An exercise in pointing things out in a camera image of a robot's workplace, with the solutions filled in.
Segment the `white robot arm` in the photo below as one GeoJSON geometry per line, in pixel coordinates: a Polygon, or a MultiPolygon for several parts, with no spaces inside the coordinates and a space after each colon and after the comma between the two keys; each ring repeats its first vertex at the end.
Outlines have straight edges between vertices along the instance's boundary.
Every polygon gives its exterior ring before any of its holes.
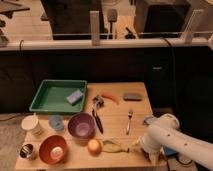
{"type": "Polygon", "coordinates": [[[165,146],[213,171],[213,144],[180,132],[180,122],[173,114],[146,117],[145,121],[147,131],[134,142],[135,146],[155,157],[165,146]]]}

